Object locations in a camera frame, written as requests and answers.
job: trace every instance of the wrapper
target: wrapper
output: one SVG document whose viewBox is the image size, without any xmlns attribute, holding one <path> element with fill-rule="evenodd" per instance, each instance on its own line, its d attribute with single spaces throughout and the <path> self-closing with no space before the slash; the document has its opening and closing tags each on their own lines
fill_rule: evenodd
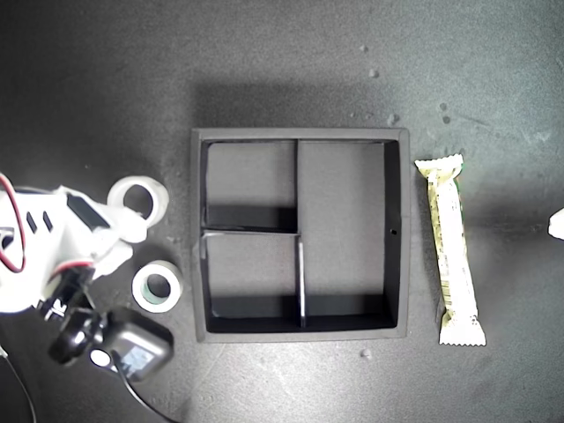
<svg viewBox="0 0 564 423">
<path fill-rule="evenodd" d="M 441 274 L 446 312 L 440 344 L 485 345 L 468 265 L 462 205 L 455 178 L 463 167 L 460 154 L 437 160 L 417 160 L 415 166 L 428 181 L 434 245 Z"/>
</svg>

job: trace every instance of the red wire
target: red wire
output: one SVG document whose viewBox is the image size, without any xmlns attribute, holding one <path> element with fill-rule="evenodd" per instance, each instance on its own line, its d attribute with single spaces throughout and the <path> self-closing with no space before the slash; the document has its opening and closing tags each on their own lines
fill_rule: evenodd
<svg viewBox="0 0 564 423">
<path fill-rule="evenodd" d="M 16 191 L 14 187 L 11 186 L 10 181 L 3 174 L 0 174 L 0 184 L 4 187 L 6 194 L 11 202 L 11 207 L 16 214 L 16 220 L 18 221 L 19 234 L 21 238 L 21 266 L 17 267 L 11 260 L 4 254 L 2 249 L 0 249 L 0 262 L 4 264 L 12 273 L 21 273 L 26 268 L 26 234 L 24 233 L 24 224 L 22 223 L 21 216 L 19 214 L 18 203 L 16 202 Z"/>
</svg>

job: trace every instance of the crimped wrapper end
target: crimped wrapper end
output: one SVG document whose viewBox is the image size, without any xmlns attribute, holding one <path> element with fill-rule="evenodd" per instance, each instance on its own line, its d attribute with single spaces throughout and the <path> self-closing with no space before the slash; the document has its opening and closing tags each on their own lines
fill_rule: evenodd
<svg viewBox="0 0 564 423">
<path fill-rule="evenodd" d="M 486 334 L 475 315 L 451 318 L 449 313 L 445 313 L 442 318 L 439 344 L 484 346 L 486 345 Z"/>
</svg>

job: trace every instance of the black tray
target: black tray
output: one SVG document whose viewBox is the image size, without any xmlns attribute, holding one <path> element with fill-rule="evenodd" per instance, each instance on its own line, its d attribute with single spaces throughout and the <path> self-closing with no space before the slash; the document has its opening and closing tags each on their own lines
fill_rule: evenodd
<svg viewBox="0 0 564 423">
<path fill-rule="evenodd" d="M 199 341 L 405 336 L 406 130 L 193 130 L 191 155 Z"/>
</svg>

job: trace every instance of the tape roll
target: tape roll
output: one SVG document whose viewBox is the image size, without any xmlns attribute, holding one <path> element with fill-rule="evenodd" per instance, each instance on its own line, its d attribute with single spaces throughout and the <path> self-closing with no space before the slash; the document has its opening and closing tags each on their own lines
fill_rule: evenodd
<svg viewBox="0 0 564 423">
<path fill-rule="evenodd" d="M 169 196 L 164 185 L 149 176 L 128 176 L 116 182 L 108 193 L 108 205 L 123 207 L 127 191 L 135 186 L 145 188 L 151 196 L 152 210 L 145 221 L 148 227 L 156 225 L 167 212 Z"/>
<path fill-rule="evenodd" d="M 149 289 L 149 277 L 162 276 L 170 286 L 167 297 L 159 297 Z M 133 298 L 139 306 L 151 313 L 165 313 L 176 305 L 182 294 L 182 273 L 172 263 L 163 260 L 150 262 L 141 268 L 131 284 Z"/>
</svg>

